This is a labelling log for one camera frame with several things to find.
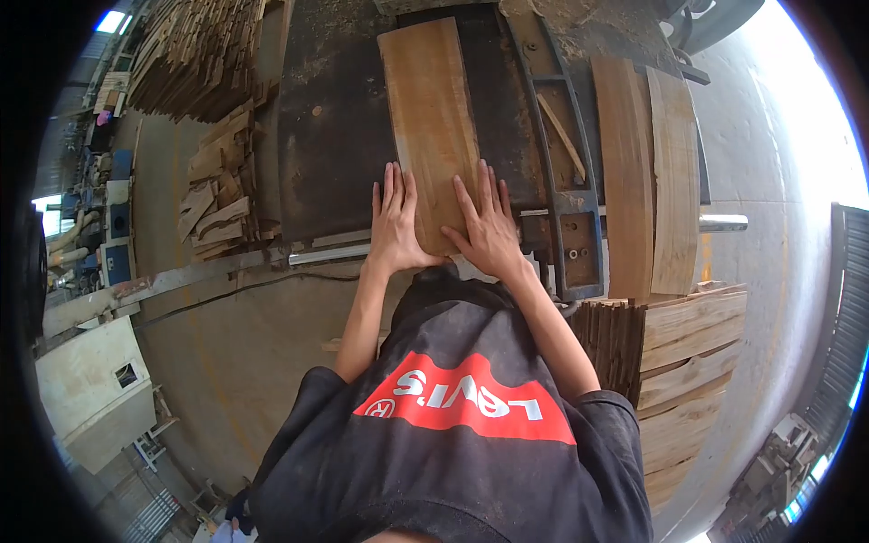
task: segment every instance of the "person's left hand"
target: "person's left hand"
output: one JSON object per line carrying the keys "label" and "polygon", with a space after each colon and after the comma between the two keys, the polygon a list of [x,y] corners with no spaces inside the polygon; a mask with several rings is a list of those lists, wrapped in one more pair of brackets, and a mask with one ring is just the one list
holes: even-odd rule
{"label": "person's left hand", "polygon": [[371,252],[366,267],[388,279],[403,269],[440,266],[451,262],[445,256],[425,253],[416,240],[416,180],[408,172],[401,173],[398,162],[389,162],[383,173],[383,201],[381,186],[375,183],[371,210]]}

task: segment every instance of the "black t-shirt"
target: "black t-shirt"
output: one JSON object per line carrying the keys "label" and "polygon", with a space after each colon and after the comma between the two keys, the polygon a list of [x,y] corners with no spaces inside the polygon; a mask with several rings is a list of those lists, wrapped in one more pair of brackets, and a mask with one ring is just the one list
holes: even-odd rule
{"label": "black t-shirt", "polygon": [[353,383],[308,371],[250,505],[265,541],[652,539],[631,405],[562,399],[519,311],[468,301],[394,326]]}

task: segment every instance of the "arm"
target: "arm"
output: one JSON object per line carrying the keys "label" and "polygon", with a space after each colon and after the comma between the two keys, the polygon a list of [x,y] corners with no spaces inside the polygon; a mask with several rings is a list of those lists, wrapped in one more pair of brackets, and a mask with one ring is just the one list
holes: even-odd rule
{"label": "arm", "polygon": [[414,230],[416,198],[414,175],[408,172],[405,177],[398,162],[389,162],[383,173],[382,202],[380,185],[374,185],[371,251],[362,264],[359,288],[335,357],[335,373],[347,383],[368,369],[377,356],[377,335],[389,277],[403,269],[449,262],[427,255],[420,248]]}
{"label": "arm", "polygon": [[531,262],[519,250],[507,184],[501,180],[496,186],[494,169],[483,160],[479,175],[480,213],[459,176],[454,178],[470,241],[452,228],[442,227],[441,231],[481,272],[497,277],[510,289],[559,394],[573,400],[586,392],[600,390],[588,355],[549,299]]}

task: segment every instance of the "electrical cable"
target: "electrical cable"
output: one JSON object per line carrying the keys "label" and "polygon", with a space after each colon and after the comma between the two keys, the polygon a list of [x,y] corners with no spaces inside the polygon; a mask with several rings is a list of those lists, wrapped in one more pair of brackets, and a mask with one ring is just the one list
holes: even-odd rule
{"label": "electrical cable", "polygon": [[160,321],[165,321],[166,319],[168,319],[170,317],[174,317],[175,315],[179,315],[180,313],[184,313],[185,311],[190,311],[191,309],[200,308],[206,304],[211,303],[212,301],[218,301],[218,300],[222,300],[223,298],[229,298],[230,296],[237,295],[241,292],[244,292],[245,290],[250,290],[252,288],[259,288],[259,287],[267,287],[268,285],[274,285],[275,283],[279,283],[281,281],[286,281],[287,279],[292,279],[294,277],[301,277],[301,278],[308,277],[310,279],[322,279],[324,281],[338,281],[338,282],[359,281],[359,275],[349,275],[349,276],[324,275],[324,274],[315,274],[313,272],[299,272],[296,274],[285,275],[283,277],[278,277],[277,279],[272,279],[271,281],[263,281],[261,283],[255,283],[253,285],[245,285],[244,287],[236,288],[235,290],[231,290],[227,293],[208,298],[207,300],[198,301],[197,303],[194,303],[194,304],[189,305],[187,307],[174,309],[172,311],[169,311],[165,315],[160,315],[159,317],[155,317],[155,318],[151,319],[150,321],[145,321],[138,326],[134,326],[133,330],[134,331],[141,330],[143,328],[151,326],[152,324],[157,324]]}

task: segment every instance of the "person's right hand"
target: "person's right hand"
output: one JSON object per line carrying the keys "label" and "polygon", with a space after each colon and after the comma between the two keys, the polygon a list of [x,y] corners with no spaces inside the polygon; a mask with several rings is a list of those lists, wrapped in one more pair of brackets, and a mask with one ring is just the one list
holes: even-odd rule
{"label": "person's right hand", "polygon": [[455,195],[468,225],[468,238],[449,226],[441,226],[441,232],[449,238],[477,269],[505,283],[519,275],[527,263],[519,250],[516,224],[510,213],[507,184],[495,181],[494,169],[480,160],[480,213],[459,176],[453,178]]}

